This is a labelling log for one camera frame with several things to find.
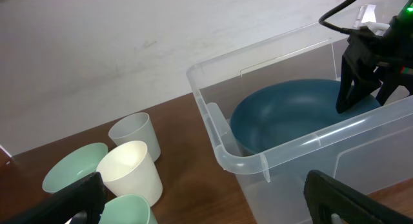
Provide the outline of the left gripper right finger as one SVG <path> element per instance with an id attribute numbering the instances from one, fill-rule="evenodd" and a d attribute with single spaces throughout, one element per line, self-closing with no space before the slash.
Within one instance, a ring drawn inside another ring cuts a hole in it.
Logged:
<path id="1" fill-rule="evenodd" d="M 347 223 L 412 224 L 411 218 L 319 170 L 309 171 L 303 193 L 312 222 L 316 224 L 332 223 L 333 214 Z"/>

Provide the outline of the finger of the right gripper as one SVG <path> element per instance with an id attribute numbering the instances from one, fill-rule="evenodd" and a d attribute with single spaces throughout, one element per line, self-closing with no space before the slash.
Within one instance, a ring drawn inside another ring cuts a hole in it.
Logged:
<path id="1" fill-rule="evenodd" d="M 343 54 L 341 61 L 341 82 L 336 102 L 339 114 L 352 108 L 381 86 L 374 75 L 375 65 L 366 65 L 360 58 L 352 59 Z"/>
<path id="2" fill-rule="evenodd" d="M 375 76 L 382 82 L 376 100 L 380 105 L 384 105 L 390 95 L 399 86 L 405 87 L 412 95 L 412 69 L 407 67 L 390 68 L 378 67 Z"/>

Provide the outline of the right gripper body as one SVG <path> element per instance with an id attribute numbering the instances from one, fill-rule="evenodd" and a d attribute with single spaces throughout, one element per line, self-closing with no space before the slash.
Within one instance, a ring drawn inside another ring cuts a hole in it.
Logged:
<path id="1" fill-rule="evenodd" d="M 394 16 L 383 36 L 367 27 L 351 31 L 347 61 L 350 65 L 412 68 L 412 14 Z"/>

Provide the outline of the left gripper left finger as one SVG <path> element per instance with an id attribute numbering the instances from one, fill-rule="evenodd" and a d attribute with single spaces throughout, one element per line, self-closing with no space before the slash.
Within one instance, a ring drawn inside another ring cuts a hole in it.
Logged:
<path id="1" fill-rule="evenodd" d="M 4 223 L 99 223 L 107 197 L 101 174 L 93 172 Z"/>

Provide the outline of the blue large bowl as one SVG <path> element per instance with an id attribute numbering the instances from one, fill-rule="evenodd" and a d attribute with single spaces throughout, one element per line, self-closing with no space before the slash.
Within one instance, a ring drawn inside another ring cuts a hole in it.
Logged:
<path id="1" fill-rule="evenodd" d="M 380 107 L 369 95 L 339 114 L 339 89 L 340 82 L 327 79 L 270 85 L 238 104 L 230 128 L 249 154 L 257 154 Z"/>

